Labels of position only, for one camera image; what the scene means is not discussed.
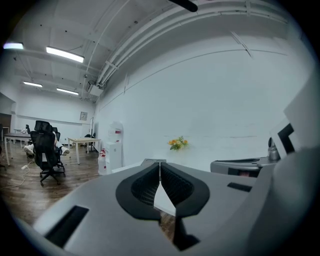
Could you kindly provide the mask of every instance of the ceiling light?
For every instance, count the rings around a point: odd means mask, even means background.
[[[29,86],[37,86],[37,87],[42,87],[41,84],[38,83],[33,83],[33,82],[23,82],[25,85],[29,85]]]
[[[7,42],[4,44],[3,49],[23,49],[24,45],[21,42]]]
[[[64,89],[60,89],[60,88],[57,88],[57,90],[60,91],[60,92],[68,93],[68,94],[79,95],[79,93],[77,93],[77,92],[75,92],[75,91],[64,90]]]
[[[64,50],[59,50],[59,49],[56,49],[56,48],[47,47],[46,48],[46,52],[48,54],[54,54],[54,55],[58,55],[58,56],[61,56],[61,57],[65,57],[65,58],[74,60],[76,62],[81,62],[81,63],[84,62],[84,57],[76,55],[76,54],[73,54],[73,53],[70,53],[70,52],[67,52],[67,51],[64,51]]]

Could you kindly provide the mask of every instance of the ceiling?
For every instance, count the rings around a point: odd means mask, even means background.
[[[57,87],[81,96],[88,81],[95,81],[118,45],[152,17],[172,8],[167,0],[50,0],[30,9],[8,42],[22,42],[24,50],[10,50],[16,83]],[[51,46],[84,57],[83,63],[46,52]]]

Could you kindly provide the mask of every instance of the floor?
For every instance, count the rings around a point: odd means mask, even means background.
[[[65,165],[65,174],[56,175],[61,185],[48,177],[43,181],[44,187],[40,185],[41,169],[28,159],[26,153],[20,148],[20,142],[12,145],[12,156],[10,166],[7,166],[4,143],[0,141],[2,153],[0,161],[6,166],[6,171],[0,169],[0,189],[20,184],[22,175],[28,168],[22,170],[21,167],[29,164],[29,173],[24,176],[25,181],[21,186],[1,189],[1,196],[6,202],[11,213],[32,225],[35,220],[56,201],[69,194],[81,184],[99,177],[98,174],[98,153],[86,153],[82,146],[79,148],[80,165],[77,164],[75,146],[70,149],[70,154],[61,156],[61,161]],[[174,236],[175,217],[165,212],[161,212],[161,228],[165,235],[172,241]]]

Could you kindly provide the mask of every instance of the flowers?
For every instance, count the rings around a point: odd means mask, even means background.
[[[180,136],[178,139],[170,140],[168,144],[171,145],[170,150],[179,150],[184,146],[188,146],[188,141],[183,136]]]

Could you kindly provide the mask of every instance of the white sneaker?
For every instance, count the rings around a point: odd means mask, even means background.
[[[61,150],[62,150],[62,155],[63,156],[66,156],[66,155],[68,155],[70,153],[69,149],[66,148],[65,146],[62,146]]]
[[[24,146],[23,148],[24,152],[26,152],[29,155],[33,155],[34,154],[34,145],[28,145],[28,146]]]

